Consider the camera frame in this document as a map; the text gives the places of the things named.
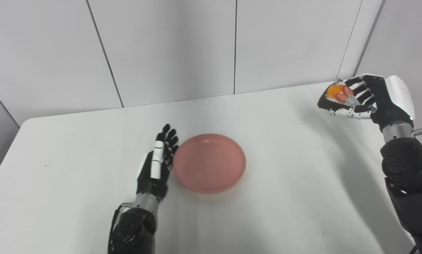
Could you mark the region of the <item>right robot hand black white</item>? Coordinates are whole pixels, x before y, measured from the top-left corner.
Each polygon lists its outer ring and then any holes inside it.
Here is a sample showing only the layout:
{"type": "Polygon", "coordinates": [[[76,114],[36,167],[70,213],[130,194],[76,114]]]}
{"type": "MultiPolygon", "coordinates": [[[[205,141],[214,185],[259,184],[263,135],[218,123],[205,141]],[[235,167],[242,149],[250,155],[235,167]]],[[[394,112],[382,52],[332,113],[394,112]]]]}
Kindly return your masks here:
{"type": "Polygon", "coordinates": [[[331,83],[320,96],[318,108],[331,115],[351,119],[371,119],[380,130],[393,122],[414,126],[414,108],[400,93],[398,77],[361,74],[331,83]]]}

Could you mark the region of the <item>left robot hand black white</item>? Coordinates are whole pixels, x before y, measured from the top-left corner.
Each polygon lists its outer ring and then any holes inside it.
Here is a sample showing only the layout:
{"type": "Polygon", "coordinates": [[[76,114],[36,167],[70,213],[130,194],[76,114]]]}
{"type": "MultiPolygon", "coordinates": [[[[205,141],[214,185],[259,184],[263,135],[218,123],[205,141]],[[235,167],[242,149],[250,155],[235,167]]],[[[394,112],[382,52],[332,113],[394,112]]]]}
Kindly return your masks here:
{"type": "Polygon", "coordinates": [[[157,134],[153,149],[148,152],[137,178],[137,194],[153,195],[161,202],[167,195],[167,181],[173,169],[173,159],[178,150],[176,129],[166,124],[157,134]]]}

